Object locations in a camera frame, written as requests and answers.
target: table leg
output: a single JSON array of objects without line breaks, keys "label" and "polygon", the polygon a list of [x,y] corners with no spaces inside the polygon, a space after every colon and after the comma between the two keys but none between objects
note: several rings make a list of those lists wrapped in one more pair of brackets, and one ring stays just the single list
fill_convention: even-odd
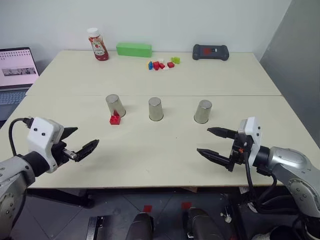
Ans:
[{"label": "table leg", "polygon": [[241,204],[241,194],[238,190],[237,193],[228,194],[228,199],[231,207],[231,216],[232,221],[231,224],[235,231],[238,240],[248,240],[247,231],[244,225],[244,221],[240,212],[240,204]]},{"label": "table leg", "polygon": [[84,196],[76,196],[57,189],[36,189],[27,190],[27,195],[30,197],[42,198],[50,201],[55,201],[64,204],[76,205],[83,208],[92,208],[95,205],[93,199],[88,198],[88,194]]}]

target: gray wall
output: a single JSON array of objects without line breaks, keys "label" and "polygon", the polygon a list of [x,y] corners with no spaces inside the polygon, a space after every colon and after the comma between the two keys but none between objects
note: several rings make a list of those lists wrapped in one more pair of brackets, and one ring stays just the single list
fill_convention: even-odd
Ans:
[{"label": "gray wall", "polygon": [[320,146],[320,0],[291,2],[260,63]]}]

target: laptop screen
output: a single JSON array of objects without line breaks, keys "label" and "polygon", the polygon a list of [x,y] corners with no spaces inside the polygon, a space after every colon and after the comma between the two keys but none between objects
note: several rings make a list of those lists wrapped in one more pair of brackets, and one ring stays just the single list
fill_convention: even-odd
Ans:
[{"label": "laptop screen", "polygon": [[38,77],[28,47],[0,50],[0,89],[30,87]]}]

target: black cable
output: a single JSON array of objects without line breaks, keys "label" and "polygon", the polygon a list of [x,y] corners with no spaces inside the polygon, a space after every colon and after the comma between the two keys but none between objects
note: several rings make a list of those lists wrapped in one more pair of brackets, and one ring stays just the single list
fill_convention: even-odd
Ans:
[{"label": "black cable", "polygon": [[14,125],[15,125],[16,122],[19,122],[19,121],[23,122],[24,120],[25,120],[24,118],[16,118],[9,125],[9,142],[10,142],[10,146],[11,146],[11,150],[12,150],[13,156],[16,156],[17,152],[16,152],[14,140],[13,140],[13,137],[12,137],[12,130],[13,130]]},{"label": "black cable", "polygon": [[292,223],[292,230],[293,230],[293,233],[294,235],[299,239],[299,240],[303,240],[303,238],[298,234],[297,230],[296,230],[296,225],[297,223],[301,221],[301,227],[304,228],[304,223],[303,221],[301,220],[300,216],[298,216]]},{"label": "black cable", "polygon": [[269,195],[274,189],[275,187],[277,186],[277,178],[276,176],[271,173],[271,177],[273,178],[273,182],[272,182],[272,185],[269,186],[261,195],[260,197],[258,198],[257,200],[257,204],[261,205],[262,202],[266,199],[267,195]]},{"label": "black cable", "polygon": [[12,137],[12,132],[13,132],[13,128],[14,128],[15,123],[19,122],[19,121],[24,122],[26,124],[27,128],[29,129],[29,128],[31,128],[32,123],[34,122],[34,119],[33,118],[27,118],[27,117],[16,118],[10,123],[10,125],[9,125],[9,142],[10,142],[10,146],[11,146],[11,150],[12,150],[13,156],[16,156],[17,152],[16,152],[14,140],[13,140],[13,137]]},{"label": "black cable", "polygon": [[310,239],[310,237],[307,234],[307,226],[303,218],[301,220],[301,227],[303,239]]},{"label": "black cable", "polygon": [[273,178],[273,183],[272,185],[262,193],[262,197],[260,196],[259,199],[257,199],[256,191],[254,189],[254,185],[251,179],[251,173],[250,173],[250,166],[249,166],[249,154],[247,151],[243,153],[244,157],[244,163],[245,163],[245,172],[246,172],[246,179],[248,181],[248,186],[249,186],[249,191],[251,192],[251,196],[253,199],[253,202],[255,202],[255,208],[258,213],[260,214],[288,214],[288,213],[293,213],[297,214],[298,211],[293,208],[278,208],[278,209],[263,209],[261,208],[259,199],[263,200],[277,185],[277,178],[274,174],[272,174]]},{"label": "black cable", "polygon": [[269,205],[270,203],[279,201],[279,200],[292,200],[293,197],[291,195],[281,195],[281,196],[275,196],[265,202],[262,203],[263,206]]},{"label": "black cable", "polygon": [[19,211],[16,213],[15,217],[14,217],[14,220],[12,222],[12,228],[14,228],[20,214],[22,213],[22,210],[24,208],[24,205],[26,203],[26,198],[27,198],[27,194],[26,194],[26,191],[24,191],[23,193],[23,196],[22,196],[22,201],[21,201],[21,204],[20,204],[20,208],[19,208]]},{"label": "black cable", "polygon": [[249,191],[251,192],[251,196],[253,197],[253,199],[256,200],[257,195],[256,195],[256,191],[254,189],[254,184],[252,183],[252,179],[251,179],[250,166],[249,166],[249,155],[248,155],[247,151],[245,151],[243,153],[243,157],[244,157],[245,173],[246,173],[246,179],[248,181]]}]

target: ketchup bottle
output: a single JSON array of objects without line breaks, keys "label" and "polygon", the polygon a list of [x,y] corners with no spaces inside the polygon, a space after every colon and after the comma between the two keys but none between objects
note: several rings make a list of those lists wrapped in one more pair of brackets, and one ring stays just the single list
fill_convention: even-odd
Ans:
[{"label": "ketchup bottle", "polygon": [[99,61],[106,61],[109,59],[108,51],[104,44],[103,38],[99,33],[98,28],[91,27],[88,28],[87,33],[89,34],[89,41],[92,45],[92,50],[94,52],[94,56]]}]

